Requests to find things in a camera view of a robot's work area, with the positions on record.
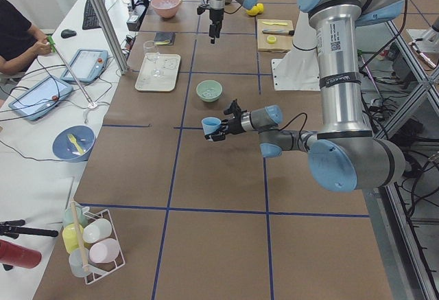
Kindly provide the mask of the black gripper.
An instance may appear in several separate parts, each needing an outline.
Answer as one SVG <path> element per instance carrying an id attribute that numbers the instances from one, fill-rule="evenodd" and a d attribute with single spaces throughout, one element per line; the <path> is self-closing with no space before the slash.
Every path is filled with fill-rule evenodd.
<path id="1" fill-rule="evenodd" d="M 211 24 L 209 26 L 209 35 L 211 37 L 211 44 L 215 44 L 215 38 L 220 37 L 220 32 L 222 29 L 222 21 L 224 19 L 223 9 L 213 9 L 209 10 L 209 18 Z"/>
<path id="2" fill-rule="evenodd" d="M 220 123 L 219 130 L 221 132 L 215 132 L 208 135 L 205 135 L 204 138 L 208 141 L 223 141 L 226 139 L 226 135 L 238 135 L 244 132 L 244 129 L 241 125 L 241 117 L 230 119 L 222 119 Z"/>

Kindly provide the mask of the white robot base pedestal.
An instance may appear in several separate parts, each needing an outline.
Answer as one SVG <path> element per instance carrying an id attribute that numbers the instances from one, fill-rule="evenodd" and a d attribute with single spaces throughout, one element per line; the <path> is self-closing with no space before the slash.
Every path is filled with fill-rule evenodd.
<path id="1" fill-rule="evenodd" d="M 319 91 L 316 31 L 308 14 L 300 11 L 292 48 L 282 59 L 272 60 L 275 91 Z"/>

